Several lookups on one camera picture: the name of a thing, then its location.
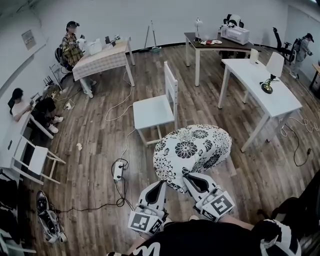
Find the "hair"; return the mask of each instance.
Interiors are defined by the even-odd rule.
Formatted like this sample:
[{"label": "hair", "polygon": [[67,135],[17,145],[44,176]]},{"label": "hair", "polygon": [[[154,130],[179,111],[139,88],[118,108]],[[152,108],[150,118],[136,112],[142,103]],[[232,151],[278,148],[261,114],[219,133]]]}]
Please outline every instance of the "hair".
[{"label": "hair", "polygon": [[23,90],[21,90],[20,88],[15,88],[12,93],[12,99],[13,100],[21,99],[23,95],[24,95]]}]

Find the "sneaker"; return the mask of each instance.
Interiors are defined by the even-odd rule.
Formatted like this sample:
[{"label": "sneaker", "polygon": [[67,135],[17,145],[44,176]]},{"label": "sneaker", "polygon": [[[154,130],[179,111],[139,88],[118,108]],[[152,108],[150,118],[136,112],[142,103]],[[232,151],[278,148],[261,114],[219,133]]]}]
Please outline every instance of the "sneaker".
[{"label": "sneaker", "polygon": [[294,79],[297,79],[297,76],[292,74],[291,72],[289,73],[290,76],[292,76]]},{"label": "sneaker", "polygon": [[52,120],[53,124],[61,123],[64,120],[63,117],[55,116],[54,119]]},{"label": "sneaker", "polygon": [[53,134],[57,134],[59,132],[58,128],[54,127],[52,124],[49,125],[48,130]]},{"label": "sneaker", "polygon": [[196,215],[191,215],[191,216],[189,217],[189,221],[191,221],[191,220],[197,221],[197,220],[199,220],[199,218],[198,218]]}]

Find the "cup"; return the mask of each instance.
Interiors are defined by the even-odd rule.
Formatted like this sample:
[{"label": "cup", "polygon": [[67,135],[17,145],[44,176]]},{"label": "cup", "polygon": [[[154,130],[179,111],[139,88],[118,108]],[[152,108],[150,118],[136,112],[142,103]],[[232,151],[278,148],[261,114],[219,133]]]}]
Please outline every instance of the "cup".
[{"label": "cup", "polygon": [[251,49],[250,63],[255,64],[258,58],[259,58],[259,52],[256,49]]}]

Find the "white shirt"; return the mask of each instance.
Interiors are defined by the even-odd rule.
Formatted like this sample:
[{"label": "white shirt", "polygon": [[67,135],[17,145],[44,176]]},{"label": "white shirt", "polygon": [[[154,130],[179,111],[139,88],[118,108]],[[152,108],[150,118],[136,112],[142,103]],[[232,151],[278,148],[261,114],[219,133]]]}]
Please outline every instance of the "white shirt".
[{"label": "white shirt", "polygon": [[30,105],[29,101],[22,99],[18,104],[14,104],[12,108],[12,116],[15,117],[16,115],[20,114],[28,105]]}]

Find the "wall sign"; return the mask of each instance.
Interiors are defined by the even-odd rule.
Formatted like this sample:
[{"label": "wall sign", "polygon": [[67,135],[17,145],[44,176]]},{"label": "wall sign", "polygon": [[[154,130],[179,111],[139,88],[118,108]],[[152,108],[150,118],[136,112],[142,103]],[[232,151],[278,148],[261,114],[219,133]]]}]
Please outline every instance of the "wall sign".
[{"label": "wall sign", "polygon": [[32,34],[31,30],[28,30],[27,32],[22,34],[22,39],[24,41],[24,44],[28,50],[30,50],[32,47],[36,45],[36,41],[34,38],[34,35]]}]

